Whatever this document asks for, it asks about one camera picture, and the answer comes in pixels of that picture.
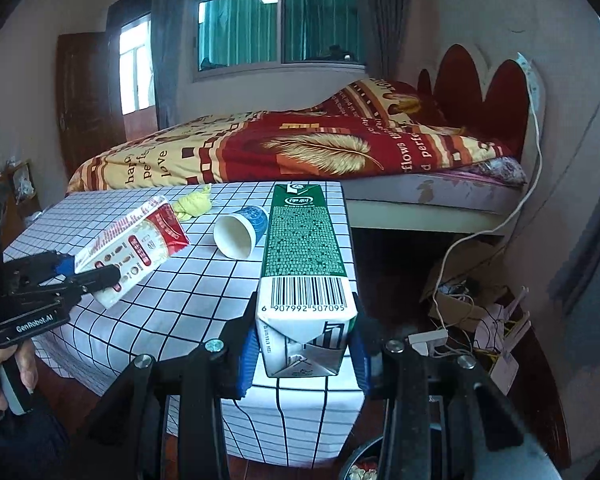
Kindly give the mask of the red white milk carton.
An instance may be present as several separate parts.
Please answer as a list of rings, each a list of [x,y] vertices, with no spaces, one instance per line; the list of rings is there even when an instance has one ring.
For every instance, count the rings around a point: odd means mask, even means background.
[[[74,270],[81,273],[104,266],[119,270],[116,284],[93,292],[94,298],[109,309],[188,245],[172,206],[158,195],[112,222],[84,246],[74,257]]]

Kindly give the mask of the yellow fuzzy cloth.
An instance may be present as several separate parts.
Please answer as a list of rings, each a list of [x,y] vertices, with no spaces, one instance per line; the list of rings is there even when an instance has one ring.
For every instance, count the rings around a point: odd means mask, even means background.
[[[181,196],[173,204],[172,209],[180,221],[199,218],[212,209],[211,185],[206,184],[200,190]]]

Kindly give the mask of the white blue paper cup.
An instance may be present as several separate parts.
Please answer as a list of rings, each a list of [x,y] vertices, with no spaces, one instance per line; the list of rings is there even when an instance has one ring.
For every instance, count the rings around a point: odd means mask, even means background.
[[[215,221],[213,240],[222,255],[247,259],[268,229],[268,214],[262,206],[245,206]]]

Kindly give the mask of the green white milk carton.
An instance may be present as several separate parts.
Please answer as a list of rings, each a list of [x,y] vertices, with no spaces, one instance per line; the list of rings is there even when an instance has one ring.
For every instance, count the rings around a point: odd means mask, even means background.
[[[275,185],[256,307],[265,373],[337,375],[357,315],[322,188]]]

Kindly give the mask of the black trash bin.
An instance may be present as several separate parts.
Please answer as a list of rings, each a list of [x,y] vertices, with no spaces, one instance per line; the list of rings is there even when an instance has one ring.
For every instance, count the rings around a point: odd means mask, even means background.
[[[361,444],[342,465],[338,479],[376,480],[378,478],[381,445],[381,436]]]

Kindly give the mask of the white power strip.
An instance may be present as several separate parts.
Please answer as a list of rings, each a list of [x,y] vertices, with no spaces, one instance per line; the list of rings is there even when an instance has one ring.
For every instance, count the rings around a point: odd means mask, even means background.
[[[434,350],[448,342],[448,337],[448,331],[445,328],[439,328],[438,330],[408,335],[407,341],[411,348],[421,356],[433,356]]]

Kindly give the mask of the white wifi router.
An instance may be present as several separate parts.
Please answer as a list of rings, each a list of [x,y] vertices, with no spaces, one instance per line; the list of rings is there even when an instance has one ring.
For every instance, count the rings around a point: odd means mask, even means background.
[[[514,320],[515,310],[528,293],[528,287],[524,286],[506,306],[492,304],[490,307],[480,308],[480,318],[474,331],[472,348],[480,356],[491,360],[489,376],[503,394],[509,393],[519,370],[513,350],[531,328],[530,314],[527,311],[522,311]]]

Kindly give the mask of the cardboard box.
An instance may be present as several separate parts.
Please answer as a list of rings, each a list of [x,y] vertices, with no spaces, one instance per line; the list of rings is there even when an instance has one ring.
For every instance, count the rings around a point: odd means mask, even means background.
[[[427,278],[422,301],[435,323],[467,333],[490,330],[510,318],[498,303],[503,286],[488,281],[492,247],[478,240],[453,240]]]

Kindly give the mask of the white grid tablecloth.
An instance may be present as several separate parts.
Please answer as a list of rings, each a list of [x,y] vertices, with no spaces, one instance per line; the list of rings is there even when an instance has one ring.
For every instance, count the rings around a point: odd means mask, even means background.
[[[35,339],[38,356],[57,375],[99,394],[134,356],[184,356],[219,336],[228,320],[245,311],[263,252],[256,248],[247,258],[226,258],[214,244],[214,222],[245,206],[268,206],[272,192],[268,182],[215,185],[208,214],[184,224],[189,243],[183,250],[111,308],[84,297],[66,325]],[[44,211],[5,255],[75,254],[152,196],[150,188],[71,194]],[[228,452],[275,466],[323,467],[339,455],[362,405],[350,363],[322,378],[273,379],[257,370],[246,396],[223,404]]]

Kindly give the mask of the brown wooden door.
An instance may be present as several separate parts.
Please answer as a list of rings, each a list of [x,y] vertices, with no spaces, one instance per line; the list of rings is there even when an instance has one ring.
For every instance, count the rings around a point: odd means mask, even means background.
[[[150,18],[151,0],[119,0],[103,32],[60,35],[56,44],[56,114],[62,160],[72,176],[82,162],[158,129],[150,103],[125,113],[119,49],[122,34]]]

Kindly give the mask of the bed with red headboard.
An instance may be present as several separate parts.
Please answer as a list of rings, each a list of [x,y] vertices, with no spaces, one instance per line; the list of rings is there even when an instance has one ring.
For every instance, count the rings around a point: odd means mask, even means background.
[[[448,123],[417,125],[430,167],[416,174],[347,180],[341,185],[355,229],[472,234],[512,227],[542,172],[545,84],[530,56],[490,66],[477,47],[453,44],[417,91]]]

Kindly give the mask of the grey window curtain left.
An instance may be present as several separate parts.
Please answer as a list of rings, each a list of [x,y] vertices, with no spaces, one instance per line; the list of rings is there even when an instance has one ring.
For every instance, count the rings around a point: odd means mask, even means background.
[[[160,129],[178,123],[178,71],[188,0],[151,0],[151,59]]]

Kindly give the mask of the grey window curtain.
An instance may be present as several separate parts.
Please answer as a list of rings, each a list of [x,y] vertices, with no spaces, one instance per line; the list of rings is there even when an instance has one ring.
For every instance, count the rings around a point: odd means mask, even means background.
[[[188,0],[151,0],[151,59],[160,129],[178,123],[178,71]]]
[[[367,73],[376,78],[396,78],[405,46],[412,0],[356,1]]]

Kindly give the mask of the window with green curtain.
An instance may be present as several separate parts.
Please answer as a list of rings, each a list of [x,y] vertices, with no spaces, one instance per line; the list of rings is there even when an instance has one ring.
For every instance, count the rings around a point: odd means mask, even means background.
[[[356,0],[196,0],[196,5],[198,73],[365,63]]]

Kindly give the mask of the grey window curtain middle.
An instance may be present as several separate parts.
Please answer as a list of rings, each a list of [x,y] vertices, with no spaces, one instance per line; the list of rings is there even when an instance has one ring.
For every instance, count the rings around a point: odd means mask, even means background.
[[[412,0],[356,1],[367,73],[376,78],[396,78],[405,46]]]

